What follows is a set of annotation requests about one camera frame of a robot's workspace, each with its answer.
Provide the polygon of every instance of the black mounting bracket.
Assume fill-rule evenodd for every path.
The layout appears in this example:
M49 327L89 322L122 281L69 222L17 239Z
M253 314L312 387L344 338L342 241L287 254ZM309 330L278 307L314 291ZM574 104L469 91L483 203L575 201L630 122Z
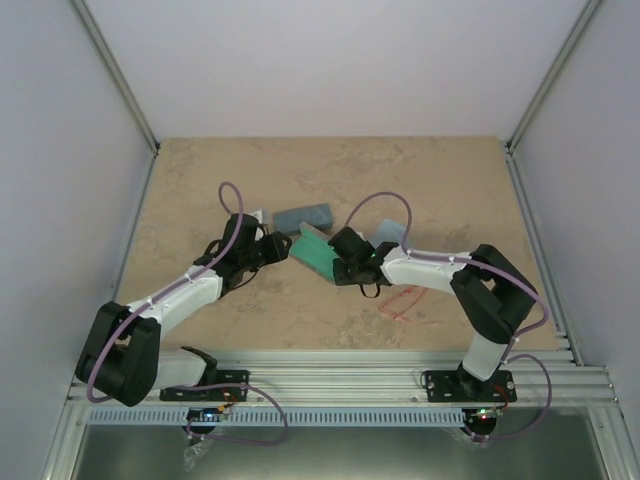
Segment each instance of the black mounting bracket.
M470 255L473 260L502 270L536 291L494 246L480 245ZM487 284L490 281L494 284L491 287ZM454 273L450 285L473 329L493 343L508 345L535 304L528 293L510 280L474 265Z
M430 403L504 403L503 394L509 403L518 400L513 375L508 370L497 370L473 398L462 388L456 370L426 370L421 378Z
M198 386L219 385L221 383L249 383L249 370L218 370L218 361L211 355L191 347L182 347L182 349L198 355L206 363ZM160 400L163 402L241 403L247 401L247 389L229 387L192 391L180 388L165 388L160 390Z

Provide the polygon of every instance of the white wall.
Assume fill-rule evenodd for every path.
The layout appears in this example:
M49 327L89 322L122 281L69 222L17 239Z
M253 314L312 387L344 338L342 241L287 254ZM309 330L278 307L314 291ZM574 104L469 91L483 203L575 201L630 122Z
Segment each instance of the white wall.
M508 137L584 0L90 0L159 138Z
M607 2L518 153L586 360L640 451L640 2Z
M150 154L65 0L0 2L0 477L42 469Z

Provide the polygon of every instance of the black clamp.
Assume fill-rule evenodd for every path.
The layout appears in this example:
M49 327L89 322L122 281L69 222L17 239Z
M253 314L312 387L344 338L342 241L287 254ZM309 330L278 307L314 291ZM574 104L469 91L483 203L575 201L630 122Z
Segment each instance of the black clamp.
M536 289L493 245L480 245L471 258L496 267ZM489 288L487 282L493 281ZM527 318L535 300L509 280L473 265L453 274L451 288L476 332L487 340L508 344Z
M204 266L220 255L223 248L231 241L239 215L234 213L227 221L222 239L214 240L206 248L204 254L193 264ZM261 230L263 236L256 241L256 234ZM221 296L240 286L246 272L257 273L265 265L281 262L289 256L292 240L280 232L268 233L266 227L251 215L243 215L238 236L226 255L214 266L222 278Z
M374 248L351 227L344 227L328 242L338 255L333 260L333 277L336 285L358 285L367 298L377 298L380 286L391 286L381 270L384 257L395 247L394 242L383 242ZM365 285L375 285L376 293L367 295Z

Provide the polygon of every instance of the blue sponge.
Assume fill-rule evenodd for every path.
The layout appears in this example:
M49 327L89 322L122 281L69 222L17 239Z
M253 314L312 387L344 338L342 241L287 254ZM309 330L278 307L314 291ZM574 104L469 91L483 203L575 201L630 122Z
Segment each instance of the blue sponge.
M404 231L407 229L404 225L400 225L398 222L385 218L378 226L376 233L373 234L369 243L378 248L382 242L396 242L402 243L402 237ZM411 247L411 242L407 242L407 247Z
M318 230L329 230L333 227L333 215L329 204L321 203L308 207L283 210L273 214L273 227L285 235L300 235L300 224L306 222Z

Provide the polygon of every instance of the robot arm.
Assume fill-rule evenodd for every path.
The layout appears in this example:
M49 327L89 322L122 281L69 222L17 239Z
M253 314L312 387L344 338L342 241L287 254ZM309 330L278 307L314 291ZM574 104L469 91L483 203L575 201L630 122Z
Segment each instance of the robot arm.
M493 246L481 245L473 252L443 254L412 252L394 242L374 248L353 229L344 227L329 241L339 258L334 260L338 285L416 285L455 295L476 334L455 373L455 385L469 400L492 391L492 379L520 324L534 300L500 276L460 262L472 259L510 273L535 291L524 276Z
M287 258L291 239L262 225L261 212L244 215L232 248L212 269L200 273L230 241L238 215L231 215L221 240L211 242L205 253L176 281L144 299L128 305L108 302L96 314L93 326L76 366L76 376L87 382L98 356L118 326L140 307L144 311L119 337L125 343L109 351L98 372L95 387L127 406L142 401L151 390L200 382L215 383L213 358L184 347L160 353L160 341L173 328L204 305L216 302L242 282L247 272L254 274L265 265ZM171 288L177 281L187 281ZM159 295L170 290L166 295ZM157 303L153 299L162 297Z

